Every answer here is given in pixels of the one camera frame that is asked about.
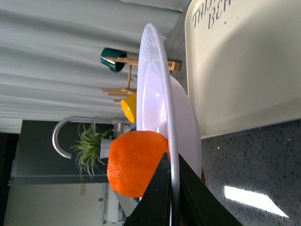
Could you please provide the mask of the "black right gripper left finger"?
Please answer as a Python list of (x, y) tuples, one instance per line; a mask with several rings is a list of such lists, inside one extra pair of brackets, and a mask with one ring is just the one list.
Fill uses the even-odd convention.
[(127, 217), (126, 226), (168, 226), (172, 197), (171, 169), (168, 154), (164, 153), (147, 189)]

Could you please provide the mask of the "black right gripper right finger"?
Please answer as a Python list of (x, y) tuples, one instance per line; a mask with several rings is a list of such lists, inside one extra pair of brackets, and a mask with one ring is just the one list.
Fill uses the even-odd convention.
[(181, 221), (184, 226), (242, 225), (179, 155)]

